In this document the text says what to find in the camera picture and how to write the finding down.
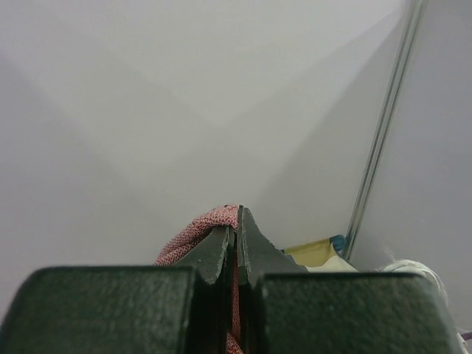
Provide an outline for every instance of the red cloth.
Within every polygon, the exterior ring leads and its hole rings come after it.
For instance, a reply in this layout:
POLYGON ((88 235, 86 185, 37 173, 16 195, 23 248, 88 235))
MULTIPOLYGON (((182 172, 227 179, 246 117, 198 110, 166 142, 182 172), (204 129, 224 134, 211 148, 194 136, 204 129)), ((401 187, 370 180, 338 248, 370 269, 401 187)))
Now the red cloth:
MULTIPOLYGON (((199 216, 165 245, 155 264, 157 266, 168 266, 177 262, 202 241, 215 226, 231 226, 236 230, 238 209, 239 206, 235 204, 220 206, 207 214, 199 216)), ((232 307, 232 329, 226 340, 227 353, 243 354, 238 344, 241 337, 241 324, 237 287, 237 257, 235 257, 235 264, 233 265, 232 307)))

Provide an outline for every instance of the white backdrop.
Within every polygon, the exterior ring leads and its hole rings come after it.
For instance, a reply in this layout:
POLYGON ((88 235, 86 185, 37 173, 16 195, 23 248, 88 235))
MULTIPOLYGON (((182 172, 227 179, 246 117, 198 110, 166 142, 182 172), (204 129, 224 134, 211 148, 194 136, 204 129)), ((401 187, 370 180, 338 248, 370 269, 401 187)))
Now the white backdrop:
POLYGON ((351 257, 418 260, 472 330, 472 2, 429 0, 351 257))
POLYGON ((0 309, 33 269, 151 264, 245 204, 277 246, 345 233, 402 0, 4 0, 0 309))

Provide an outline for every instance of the blue object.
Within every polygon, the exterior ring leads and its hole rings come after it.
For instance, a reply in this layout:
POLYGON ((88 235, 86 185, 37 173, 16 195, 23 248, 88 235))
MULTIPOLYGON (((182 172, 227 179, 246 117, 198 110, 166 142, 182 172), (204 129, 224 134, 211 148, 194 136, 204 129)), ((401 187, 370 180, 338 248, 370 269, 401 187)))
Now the blue object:
POLYGON ((346 247, 346 238, 343 235, 336 235, 330 237, 330 243, 336 252, 340 252, 346 247))

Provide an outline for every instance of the white yarn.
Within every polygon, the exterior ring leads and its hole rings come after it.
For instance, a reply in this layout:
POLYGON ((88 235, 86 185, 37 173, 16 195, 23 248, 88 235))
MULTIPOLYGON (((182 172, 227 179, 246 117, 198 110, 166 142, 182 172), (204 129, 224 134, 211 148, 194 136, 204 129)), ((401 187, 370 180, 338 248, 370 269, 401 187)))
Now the white yarn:
POLYGON ((402 273, 419 274, 429 280, 437 289, 437 292, 444 300, 446 306, 449 306, 448 294, 445 292, 444 283, 432 269, 415 260, 396 260, 392 264, 382 268, 381 271, 395 271, 402 273))

